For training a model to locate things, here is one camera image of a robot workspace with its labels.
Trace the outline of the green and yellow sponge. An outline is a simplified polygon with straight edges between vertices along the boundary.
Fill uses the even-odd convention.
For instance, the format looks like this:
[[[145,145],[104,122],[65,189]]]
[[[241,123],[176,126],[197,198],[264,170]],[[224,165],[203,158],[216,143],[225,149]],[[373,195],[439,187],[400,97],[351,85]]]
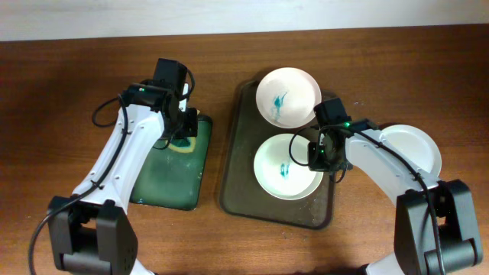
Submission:
[[[170,142],[168,148],[180,154],[192,153],[196,148],[196,138],[183,137],[179,139],[173,139]]]

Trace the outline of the white plate green stain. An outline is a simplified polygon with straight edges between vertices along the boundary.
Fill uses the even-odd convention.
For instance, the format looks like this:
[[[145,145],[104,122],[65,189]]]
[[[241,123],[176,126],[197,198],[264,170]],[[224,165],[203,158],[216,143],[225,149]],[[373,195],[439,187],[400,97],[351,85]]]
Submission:
[[[295,163],[289,154],[293,134],[268,138],[254,156],[254,175],[267,193],[282,200],[298,200],[312,194],[320,185],[322,172]]]

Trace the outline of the pale grey-blue plate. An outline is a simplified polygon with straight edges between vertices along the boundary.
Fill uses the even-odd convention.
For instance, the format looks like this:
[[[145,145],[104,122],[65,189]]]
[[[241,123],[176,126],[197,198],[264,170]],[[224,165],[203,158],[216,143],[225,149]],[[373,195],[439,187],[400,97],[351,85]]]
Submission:
[[[386,139],[419,168],[433,176],[442,170],[442,155],[435,141],[410,125],[392,125],[382,130]]]

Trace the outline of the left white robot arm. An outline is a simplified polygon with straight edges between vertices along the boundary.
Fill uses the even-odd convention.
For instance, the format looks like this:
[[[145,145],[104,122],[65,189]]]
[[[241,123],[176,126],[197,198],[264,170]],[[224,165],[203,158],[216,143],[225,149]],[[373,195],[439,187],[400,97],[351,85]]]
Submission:
[[[158,141],[195,137],[197,110],[186,103],[195,87],[191,71],[160,58],[150,79],[115,97],[113,132],[95,165],[69,197],[51,199],[39,226],[47,226],[58,270],[71,274],[148,274],[138,260],[138,239],[128,220],[131,193]]]

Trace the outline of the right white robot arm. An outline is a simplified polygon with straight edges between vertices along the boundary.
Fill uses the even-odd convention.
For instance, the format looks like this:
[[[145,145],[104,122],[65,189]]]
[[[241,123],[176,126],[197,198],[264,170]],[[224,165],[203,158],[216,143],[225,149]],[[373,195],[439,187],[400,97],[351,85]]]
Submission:
[[[396,206],[393,253],[359,274],[447,274],[480,264],[483,248],[474,202],[461,180],[421,169],[384,137],[375,123],[352,121],[341,99],[313,109],[318,138],[308,145],[312,171],[366,173]]]

